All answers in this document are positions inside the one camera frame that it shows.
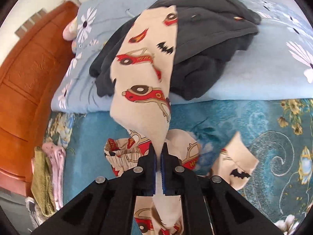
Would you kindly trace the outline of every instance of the green towel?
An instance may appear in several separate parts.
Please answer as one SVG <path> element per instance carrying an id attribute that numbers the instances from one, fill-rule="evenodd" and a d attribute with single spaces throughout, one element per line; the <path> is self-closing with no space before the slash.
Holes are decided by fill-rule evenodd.
<path id="1" fill-rule="evenodd" d="M 52 169 L 49 157 L 40 147 L 35 147 L 31 190 L 41 212 L 46 217 L 50 217 L 56 212 L 51 175 Z"/>

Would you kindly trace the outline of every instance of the metal screw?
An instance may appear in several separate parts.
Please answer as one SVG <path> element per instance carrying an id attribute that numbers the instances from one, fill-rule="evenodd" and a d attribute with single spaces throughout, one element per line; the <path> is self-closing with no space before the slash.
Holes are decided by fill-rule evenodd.
<path id="1" fill-rule="evenodd" d="M 96 183 L 103 183 L 106 180 L 105 177 L 99 176 L 96 178 Z"/>
<path id="2" fill-rule="evenodd" d="M 222 182 L 222 178 L 220 177 L 220 176 L 212 176 L 212 181 L 214 182 L 214 183 L 220 183 L 220 182 Z"/>
<path id="3" fill-rule="evenodd" d="M 182 166 L 176 166 L 176 167 L 175 167 L 175 171 L 176 171 L 176 172 L 184 172 L 184 170 L 185 170 L 185 168 L 182 167 Z"/>
<path id="4" fill-rule="evenodd" d="M 137 166 L 137 167 L 134 168 L 134 172 L 135 173 L 142 173 L 143 172 L 143 168 L 140 167 L 140 166 Z"/>

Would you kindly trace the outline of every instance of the car print fabric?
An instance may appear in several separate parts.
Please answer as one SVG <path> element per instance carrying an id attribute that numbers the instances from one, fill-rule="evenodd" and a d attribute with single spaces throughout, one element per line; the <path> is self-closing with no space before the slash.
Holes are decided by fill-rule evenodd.
<path id="1" fill-rule="evenodd" d="M 175 6 L 148 9 L 137 18 L 111 64 L 115 82 L 111 117 L 141 139 L 141 153 L 150 142 L 157 156 L 156 193 L 152 197 L 166 228 L 174 227 L 181 209 L 179 196 L 162 190 L 160 156 L 171 119 L 168 100 L 176 50 Z"/>
<path id="2" fill-rule="evenodd" d="M 129 131 L 131 138 L 108 139 L 104 147 L 104 155 L 112 166 L 112 171 L 120 177 L 124 171 L 137 166 L 138 159 L 147 155 L 148 138 L 142 138 L 137 132 Z M 182 166 L 188 169 L 196 167 L 201 145 L 186 131 L 171 129 L 165 142 L 170 155 L 178 157 Z M 241 141 L 240 133 L 236 132 L 231 141 L 220 151 L 211 171 L 207 176 L 219 175 L 234 189 L 242 189 L 251 177 L 258 160 L 250 153 Z M 183 234 L 183 218 L 180 201 L 175 209 L 164 207 L 171 225 L 167 225 L 155 207 L 153 197 L 136 198 L 134 218 L 144 235 L 180 235 Z"/>

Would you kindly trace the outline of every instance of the pink pillow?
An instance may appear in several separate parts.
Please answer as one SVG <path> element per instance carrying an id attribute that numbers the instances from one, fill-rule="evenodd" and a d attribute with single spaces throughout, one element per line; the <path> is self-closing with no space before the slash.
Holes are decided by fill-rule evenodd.
<path id="1" fill-rule="evenodd" d="M 77 17 L 74 18 L 63 30 L 63 39 L 72 41 L 77 37 Z"/>

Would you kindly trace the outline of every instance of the folded clothing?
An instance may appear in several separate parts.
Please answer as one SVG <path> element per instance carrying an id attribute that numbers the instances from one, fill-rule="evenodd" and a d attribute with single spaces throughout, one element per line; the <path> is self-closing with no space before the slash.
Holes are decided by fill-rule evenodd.
<path id="1" fill-rule="evenodd" d="M 49 157 L 40 147 L 36 147 L 31 190 L 41 212 L 46 217 L 56 212 L 51 174 Z"/>
<path id="2" fill-rule="evenodd" d="M 34 229 L 36 229 L 39 225 L 42 225 L 49 217 L 43 215 L 38 203 L 33 198 L 27 197 L 25 201 L 30 220 L 32 221 L 32 226 Z"/>
<path id="3" fill-rule="evenodd" d="M 54 202 L 56 210 L 60 210 L 63 207 L 63 171 L 66 152 L 62 146 L 56 146 L 52 142 L 44 143 L 42 150 L 51 163 Z"/>
<path id="4" fill-rule="evenodd" d="M 312 26 L 283 4 L 240 1 L 262 18 L 249 49 L 235 53 L 220 79 L 203 96 L 186 101 L 171 94 L 171 104 L 313 97 Z"/>
<path id="5" fill-rule="evenodd" d="M 177 14 L 164 23 L 177 22 L 178 31 L 170 91 L 190 100 L 212 87 L 237 50 L 248 48 L 261 18 L 238 0 L 158 0 L 150 8 L 171 5 L 176 5 Z M 90 66 L 100 97 L 114 93 L 110 66 L 135 20 L 114 33 Z M 158 45 L 162 52 L 173 52 L 166 42 Z M 136 63 L 138 55 L 125 55 Z"/>

